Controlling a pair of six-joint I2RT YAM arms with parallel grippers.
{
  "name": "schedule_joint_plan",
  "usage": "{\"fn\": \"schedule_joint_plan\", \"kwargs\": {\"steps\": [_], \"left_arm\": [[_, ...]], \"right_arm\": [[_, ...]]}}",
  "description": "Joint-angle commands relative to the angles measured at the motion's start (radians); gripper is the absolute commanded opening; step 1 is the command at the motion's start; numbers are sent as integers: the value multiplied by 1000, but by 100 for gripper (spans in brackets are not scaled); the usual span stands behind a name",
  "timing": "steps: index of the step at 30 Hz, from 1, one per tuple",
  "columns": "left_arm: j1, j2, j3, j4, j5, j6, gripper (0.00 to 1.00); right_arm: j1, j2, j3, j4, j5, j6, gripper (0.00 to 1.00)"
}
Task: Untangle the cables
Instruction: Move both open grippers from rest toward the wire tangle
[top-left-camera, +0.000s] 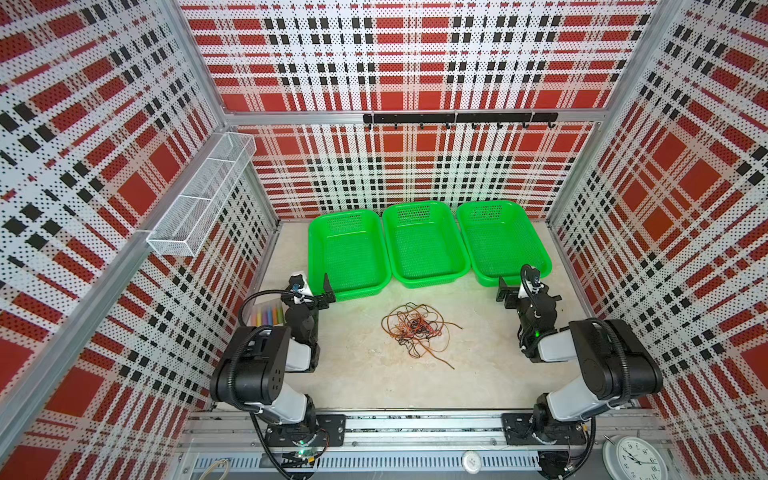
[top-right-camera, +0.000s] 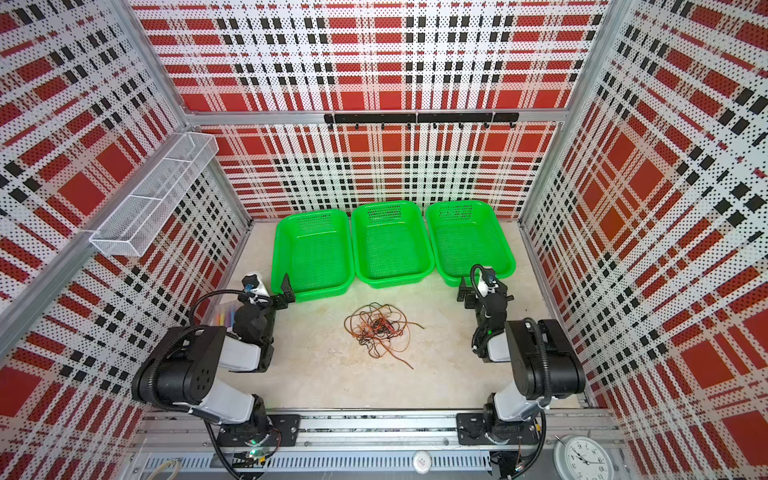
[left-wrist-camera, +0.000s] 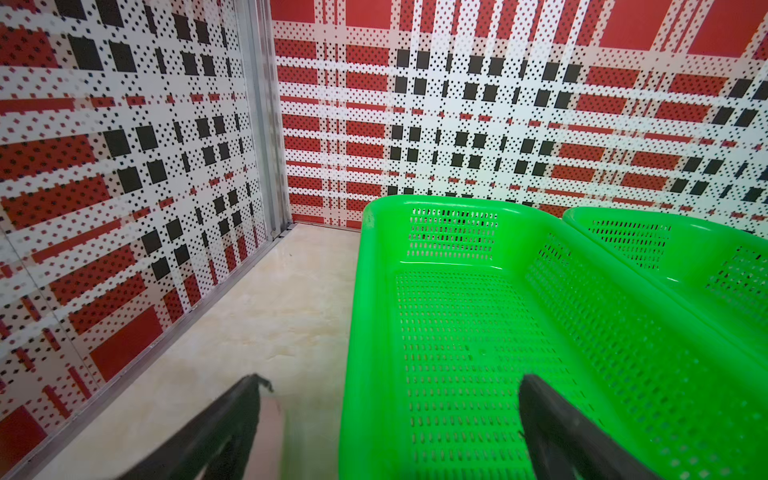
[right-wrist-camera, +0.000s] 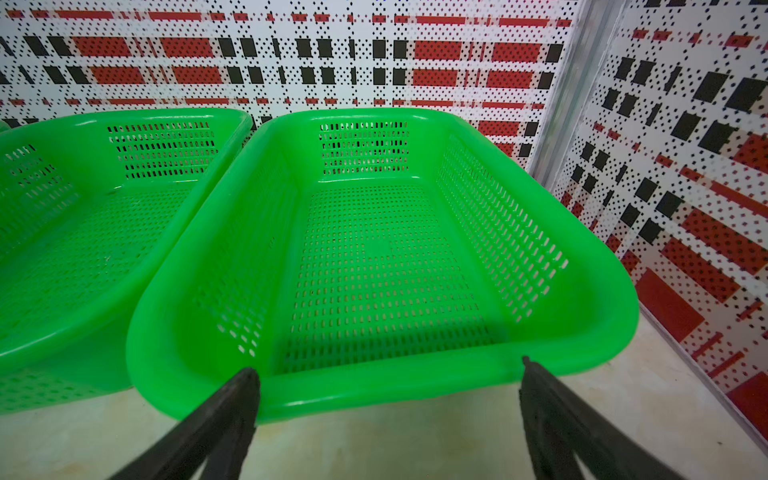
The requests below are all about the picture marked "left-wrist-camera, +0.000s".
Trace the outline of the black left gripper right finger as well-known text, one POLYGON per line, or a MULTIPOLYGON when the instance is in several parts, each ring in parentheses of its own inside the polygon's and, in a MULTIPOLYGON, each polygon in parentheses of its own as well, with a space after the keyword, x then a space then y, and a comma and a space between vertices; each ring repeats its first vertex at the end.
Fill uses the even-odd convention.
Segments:
POLYGON ((656 479, 541 377, 523 376, 520 421, 538 479, 656 479))

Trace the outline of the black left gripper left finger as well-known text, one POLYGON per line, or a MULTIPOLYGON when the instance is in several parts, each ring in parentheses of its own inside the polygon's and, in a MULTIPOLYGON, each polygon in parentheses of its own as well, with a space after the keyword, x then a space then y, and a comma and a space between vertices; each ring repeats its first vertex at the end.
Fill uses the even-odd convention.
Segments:
POLYGON ((122 479, 242 479, 257 433, 260 389, 272 383, 241 378, 122 479))

